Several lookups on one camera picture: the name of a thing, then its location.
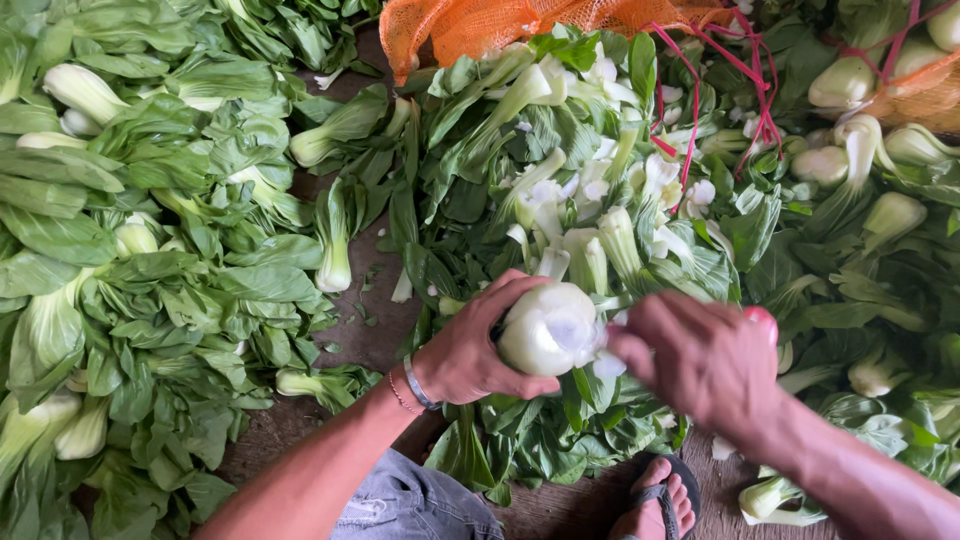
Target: gray jeans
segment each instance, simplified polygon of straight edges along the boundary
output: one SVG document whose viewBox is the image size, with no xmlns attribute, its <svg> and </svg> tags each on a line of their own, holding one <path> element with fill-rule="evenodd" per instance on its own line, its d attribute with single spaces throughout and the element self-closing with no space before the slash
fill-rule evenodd
<svg viewBox="0 0 960 540">
<path fill-rule="evenodd" d="M 503 540 L 493 513 L 457 480 L 390 449 L 347 503 L 333 540 Z"/>
</svg>

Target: hand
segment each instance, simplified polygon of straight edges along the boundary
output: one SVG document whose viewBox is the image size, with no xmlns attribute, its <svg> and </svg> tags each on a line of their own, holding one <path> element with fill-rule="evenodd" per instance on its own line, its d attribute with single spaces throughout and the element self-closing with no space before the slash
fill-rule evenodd
<svg viewBox="0 0 960 540">
<path fill-rule="evenodd" d="M 490 330 L 523 293 L 549 282 L 507 270 L 446 323 L 413 358 L 414 375 L 433 402 L 468 404 L 496 393 L 524 400 L 560 390 L 555 377 L 531 377 L 507 367 L 490 341 Z"/>
<path fill-rule="evenodd" d="M 659 398 L 741 448 L 785 394 L 777 386 L 777 322 L 673 291 L 640 299 L 608 348 Z"/>
</svg>

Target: metal bangle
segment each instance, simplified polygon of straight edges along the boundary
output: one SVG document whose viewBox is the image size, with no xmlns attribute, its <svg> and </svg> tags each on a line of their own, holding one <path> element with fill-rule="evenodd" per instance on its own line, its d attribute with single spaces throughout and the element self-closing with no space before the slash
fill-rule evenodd
<svg viewBox="0 0 960 540">
<path fill-rule="evenodd" d="M 414 391 L 414 395 L 420 400 L 421 405 L 429 410 L 437 410 L 441 407 L 440 404 L 431 402 L 430 398 L 426 397 L 426 394 L 423 393 L 423 388 L 420 388 L 420 383 L 417 382 L 417 377 L 414 376 L 414 365 L 410 361 L 410 355 L 403 357 L 403 371 L 407 373 L 407 382 L 410 383 L 410 389 Z"/>
</svg>

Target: flip-flop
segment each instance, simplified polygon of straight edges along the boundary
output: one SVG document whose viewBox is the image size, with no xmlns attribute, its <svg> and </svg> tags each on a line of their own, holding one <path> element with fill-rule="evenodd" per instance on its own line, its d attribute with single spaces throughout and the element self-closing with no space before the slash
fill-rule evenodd
<svg viewBox="0 0 960 540">
<path fill-rule="evenodd" d="M 690 509 L 694 515 L 697 516 L 697 521 L 700 521 L 700 484 L 697 482 L 696 477 L 693 476 L 693 472 L 686 466 L 686 463 L 683 463 L 675 455 L 657 455 L 654 459 L 657 457 L 662 457 L 670 462 L 671 475 L 674 473 L 680 475 L 680 480 L 683 482 L 683 485 L 686 486 L 686 497 L 690 499 Z M 667 479 L 663 479 L 663 481 L 657 485 L 644 487 L 635 493 L 631 493 L 630 505 L 627 511 L 633 510 L 647 501 L 658 499 L 660 501 L 660 509 L 663 512 L 663 526 L 666 528 L 666 540 L 681 540 L 680 527 L 677 524 L 677 514 L 673 511 L 673 501 L 670 500 L 670 492 L 666 489 Z M 693 529 L 696 527 L 696 524 L 694 524 L 690 532 L 684 535 L 683 540 L 688 540 Z"/>
</svg>

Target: sandal strap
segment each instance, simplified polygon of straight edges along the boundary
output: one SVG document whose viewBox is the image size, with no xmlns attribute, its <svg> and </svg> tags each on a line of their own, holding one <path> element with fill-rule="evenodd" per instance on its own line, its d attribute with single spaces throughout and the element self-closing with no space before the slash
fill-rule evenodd
<svg viewBox="0 0 960 540">
<path fill-rule="evenodd" d="M 630 509 L 634 509 L 647 501 L 660 501 L 660 511 L 663 513 L 663 528 L 666 529 L 665 540 L 680 540 L 680 528 L 677 526 L 677 514 L 673 511 L 673 501 L 665 484 L 651 485 L 630 494 Z"/>
</svg>

